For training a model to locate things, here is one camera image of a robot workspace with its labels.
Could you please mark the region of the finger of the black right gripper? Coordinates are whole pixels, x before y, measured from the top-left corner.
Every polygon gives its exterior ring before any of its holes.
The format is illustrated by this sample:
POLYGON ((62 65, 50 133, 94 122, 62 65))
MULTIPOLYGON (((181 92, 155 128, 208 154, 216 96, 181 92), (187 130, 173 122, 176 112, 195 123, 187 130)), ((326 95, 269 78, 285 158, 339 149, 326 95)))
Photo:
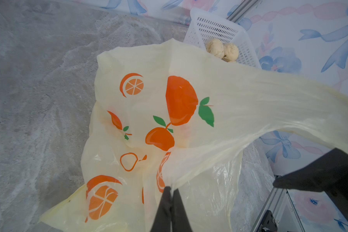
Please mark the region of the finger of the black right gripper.
POLYGON ((273 186, 281 189, 322 192, 348 174, 348 154, 333 149, 306 167, 277 178, 273 186))

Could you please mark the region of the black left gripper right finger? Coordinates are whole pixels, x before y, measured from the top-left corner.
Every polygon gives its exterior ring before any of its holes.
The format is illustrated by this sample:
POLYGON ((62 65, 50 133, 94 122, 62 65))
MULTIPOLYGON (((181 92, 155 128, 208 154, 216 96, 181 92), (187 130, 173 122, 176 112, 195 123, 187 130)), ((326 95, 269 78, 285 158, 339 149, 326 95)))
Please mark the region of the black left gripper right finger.
POLYGON ((172 201, 172 231, 193 232, 182 202, 182 198, 180 196, 179 189, 174 191, 172 201))

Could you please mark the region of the pale yellow pear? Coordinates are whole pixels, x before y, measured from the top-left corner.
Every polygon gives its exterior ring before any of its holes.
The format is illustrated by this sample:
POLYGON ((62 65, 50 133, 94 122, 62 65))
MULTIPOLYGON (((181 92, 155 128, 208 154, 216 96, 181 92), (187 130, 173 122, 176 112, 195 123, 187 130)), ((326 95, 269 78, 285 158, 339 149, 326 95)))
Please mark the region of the pale yellow pear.
POLYGON ((223 43, 219 39, 212 39, 208 41, 206 44, 206 50, 208 53, 212 54, 213 56, 219 59, 223 59, 224 57, 223 43))

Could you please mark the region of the yellow plastic bag orange print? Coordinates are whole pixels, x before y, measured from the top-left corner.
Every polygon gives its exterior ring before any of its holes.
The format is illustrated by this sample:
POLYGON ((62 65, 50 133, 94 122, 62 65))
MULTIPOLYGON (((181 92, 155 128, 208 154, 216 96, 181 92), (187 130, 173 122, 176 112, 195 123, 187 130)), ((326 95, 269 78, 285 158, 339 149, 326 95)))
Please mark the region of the yellow plastic bag orange print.
POLYGON ((64 232, 150 231, 165 187, 193 231, 229 231, 242 156, 259 137, 294 131, 348 154, 348 97, 313 80, 174 39, 97 62, 85 183, 40 218, 64 232))

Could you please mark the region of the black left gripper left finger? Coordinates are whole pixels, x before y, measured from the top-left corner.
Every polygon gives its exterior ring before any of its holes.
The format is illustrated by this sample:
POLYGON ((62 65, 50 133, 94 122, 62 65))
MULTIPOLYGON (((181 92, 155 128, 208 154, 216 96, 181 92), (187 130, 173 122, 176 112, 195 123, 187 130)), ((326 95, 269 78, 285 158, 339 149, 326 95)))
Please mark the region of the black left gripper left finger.
POLYGON ((150 232, 171 232, 172 207, 171 188, 165 187, 150 232))

